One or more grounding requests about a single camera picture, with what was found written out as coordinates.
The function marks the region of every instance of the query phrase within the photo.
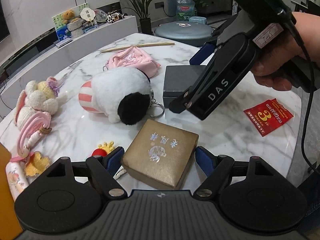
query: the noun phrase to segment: blue gripper pad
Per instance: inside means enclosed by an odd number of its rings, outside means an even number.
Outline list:
[[[208,156],[208,154],[211,153],[206,153],[200,147],[196,148],[196,162],[198,163],[198,165],[207,177],[209,177],[215,169],[213,160]]]
[[[124,149],[122,147],[117,147],[104,158],[102,164],[111,176],[114,176],[121,167],[121,158],[123,155]]]
[[[205,44],[199,51],[189,60],[190,65],[201,65],[213,52],[215,46],[213,44]]]

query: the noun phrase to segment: water bottle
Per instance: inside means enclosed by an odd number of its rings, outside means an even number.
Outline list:
[[[195,16],[195,2],[193,0],[177,0],[177,21],[188,21]]]

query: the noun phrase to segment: painting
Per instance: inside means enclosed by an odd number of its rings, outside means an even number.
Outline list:
[[[59,38],[59,41],[64,40],[65,38],[71,37],[71,32],[67,28],[68,21],[73,17],[79,17],[80,18],[80,12],[83,8],[88,8],[88,3],[80,4],[76,7],[73,7],[67,11],[64,11],[54,17],[52,17],[54,28],[56,30],[57,36]]]

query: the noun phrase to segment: electrical outlet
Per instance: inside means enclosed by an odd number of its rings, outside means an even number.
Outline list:
[[[155,2],[155,8],[158,9],[158,8],[162,8],[164,7],[164,2]]]

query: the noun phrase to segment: pink striped fabric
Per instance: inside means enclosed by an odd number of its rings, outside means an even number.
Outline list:
[[[92,106],[91,80],[87,81],[82,85],[82,87],[80,88],[78,98],[79,103],[84,110],[91,113],[99,113],[99,111]]]

